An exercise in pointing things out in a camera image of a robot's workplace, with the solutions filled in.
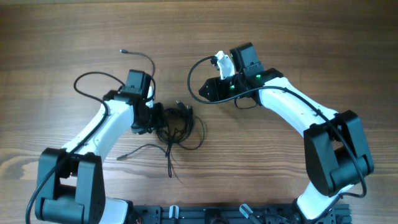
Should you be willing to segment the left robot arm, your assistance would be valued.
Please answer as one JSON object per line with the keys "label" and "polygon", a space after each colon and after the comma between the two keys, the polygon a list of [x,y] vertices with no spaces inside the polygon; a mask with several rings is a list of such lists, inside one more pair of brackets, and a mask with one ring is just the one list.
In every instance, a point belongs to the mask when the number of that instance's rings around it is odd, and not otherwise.
{"label": "left robot arm", "polygon": [[130,70],[118,90],[98,100],[99,111],[79,135],[60,149],[46,148],[26,223],[31,215],[54,223],[139,223],[130,200],[106,196],[103,162],[127,129],[145,134],[164,126],[163,106],[154,97],[153,76]]}

